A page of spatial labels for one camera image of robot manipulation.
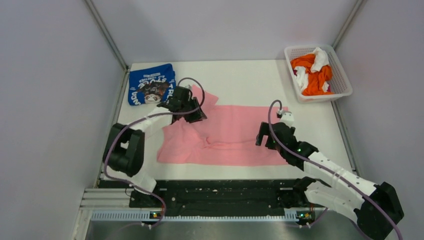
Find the pink t-shirt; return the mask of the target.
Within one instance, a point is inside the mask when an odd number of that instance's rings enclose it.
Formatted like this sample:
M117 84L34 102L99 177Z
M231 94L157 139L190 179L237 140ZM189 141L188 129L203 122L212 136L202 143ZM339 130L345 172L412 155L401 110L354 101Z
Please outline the pink t-shirt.
M181 119L162 129L164 141L157 162L236 167L287 163L276 150L256 145L260 125L268 120L267 106L218 105L218 99L205 94L201 108L206 120Z

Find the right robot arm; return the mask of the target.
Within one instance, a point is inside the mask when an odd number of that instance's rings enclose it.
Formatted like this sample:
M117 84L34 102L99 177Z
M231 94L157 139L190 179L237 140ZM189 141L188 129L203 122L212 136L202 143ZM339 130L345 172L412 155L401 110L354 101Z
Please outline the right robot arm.
M391 184L361 178L310 143L298 141L294 133L295 128L283 122L262 122L256 145L260 146L267 136L265 147L276 150L289 165L310 175L295 187L293 200L297 205L313 203L331 209L356 224L372 240L385 240L391 232L403 239L398 223L405 214Z

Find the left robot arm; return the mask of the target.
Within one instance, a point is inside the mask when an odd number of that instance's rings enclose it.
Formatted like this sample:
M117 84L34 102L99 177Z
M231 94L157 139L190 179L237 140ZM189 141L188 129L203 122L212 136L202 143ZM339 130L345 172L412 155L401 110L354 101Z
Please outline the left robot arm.
M191 87L177 86L173 96L159 103L146 116L129 124L114 124L103 154L104 175L133 187L149 207L162 203L161 194L155 190L156 180L143 169L145 141L180 118L188 123L205 120L202 103L194 96Z

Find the folded blue graphic t-shirt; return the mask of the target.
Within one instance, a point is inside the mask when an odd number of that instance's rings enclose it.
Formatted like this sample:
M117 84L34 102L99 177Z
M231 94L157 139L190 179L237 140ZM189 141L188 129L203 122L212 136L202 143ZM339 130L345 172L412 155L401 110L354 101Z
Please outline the folded blue graphic t-shirt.
M176 73L170 63L132 70L128 80L130 106L155 104L172 97L176 88Z

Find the orange t-shirt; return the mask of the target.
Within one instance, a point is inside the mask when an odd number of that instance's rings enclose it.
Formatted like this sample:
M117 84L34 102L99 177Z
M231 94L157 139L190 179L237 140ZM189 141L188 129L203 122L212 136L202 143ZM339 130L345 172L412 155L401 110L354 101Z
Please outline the orange t-shirt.
M328 81L333 77L332 68L326 64L320 70L313 70L316 55L309 53L290 61L295 80L304 96L332 95Z

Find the white plastic basket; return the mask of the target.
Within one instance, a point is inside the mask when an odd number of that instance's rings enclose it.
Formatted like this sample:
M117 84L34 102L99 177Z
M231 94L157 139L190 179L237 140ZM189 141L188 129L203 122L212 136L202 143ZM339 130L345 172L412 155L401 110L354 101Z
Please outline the white plastic basket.
M290 62L291 60L296 59L298 57L307 54L312 54L313 50L317 47L327 52L329 66L332 69L332 78L330 81L328 81L328 83L330 86L329 90L333 92L333 94L305 96L302 95L301 89L297 84L296 76L294 71L292 70ZM284 49L284 55L292 78L294 92L296 94L297 100L300 103L335 101L341 97L347 97L352 94L352 86L332 46L327 44L289 46Z

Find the white t-shirt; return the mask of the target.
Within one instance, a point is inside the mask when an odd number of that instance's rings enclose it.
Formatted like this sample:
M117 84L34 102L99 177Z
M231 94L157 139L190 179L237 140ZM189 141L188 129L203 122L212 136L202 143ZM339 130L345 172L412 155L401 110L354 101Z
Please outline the white t-shirt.
M312 54L314 54L314 62L310 67L312 73L320 72L324 66L329 65L329 58L326 51L322 50L320 47L316 47Z

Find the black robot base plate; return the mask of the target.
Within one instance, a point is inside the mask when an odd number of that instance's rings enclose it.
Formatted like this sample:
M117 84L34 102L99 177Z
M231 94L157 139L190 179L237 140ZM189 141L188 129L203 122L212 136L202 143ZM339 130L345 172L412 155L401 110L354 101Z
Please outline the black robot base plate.
M323 215L301 195L301 182L299 178L159 180L152 195L134 190L129 207L151 209L151 220L276 220L307 228Z

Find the aluminium frame rail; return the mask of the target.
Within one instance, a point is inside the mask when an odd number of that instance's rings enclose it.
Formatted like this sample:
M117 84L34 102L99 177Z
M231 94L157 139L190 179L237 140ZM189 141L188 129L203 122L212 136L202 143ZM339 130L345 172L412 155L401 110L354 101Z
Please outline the aluminium frame rail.
M100 12L98 11L94 1L93 0L82 0L82 2L87 7L87 9L88 9L89 13L91 14L95 24L99 28L101 35L103 36L104 40L106 41L109 49L111 50L111 52L112 52L113 56L115 57L115 59L117 60L117 62L119 63L120 67L124 71L127 71L129 66L126 63L126 61L124 60L122 53L120 52L117 44L115 43L110 31L108 30L108 27L107 27L105 21L103 20Z

